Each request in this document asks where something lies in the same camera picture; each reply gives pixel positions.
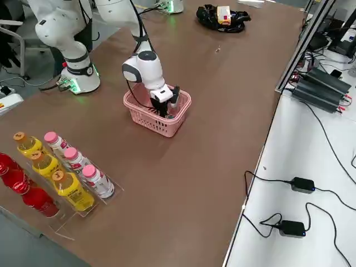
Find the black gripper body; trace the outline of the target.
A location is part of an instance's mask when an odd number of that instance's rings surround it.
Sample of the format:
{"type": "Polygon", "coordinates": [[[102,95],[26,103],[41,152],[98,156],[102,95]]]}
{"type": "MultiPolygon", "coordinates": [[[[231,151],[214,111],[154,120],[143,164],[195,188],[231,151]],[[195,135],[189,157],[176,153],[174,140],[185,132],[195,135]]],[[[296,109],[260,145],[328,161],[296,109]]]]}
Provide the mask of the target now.
{"type": "Polygon", "coordinates": [[[168,105],[175,108],[180,95],[180,87],[164,85],[162,88],[150,91],[150,101],[159,111],[167,111],[168,105]]]}

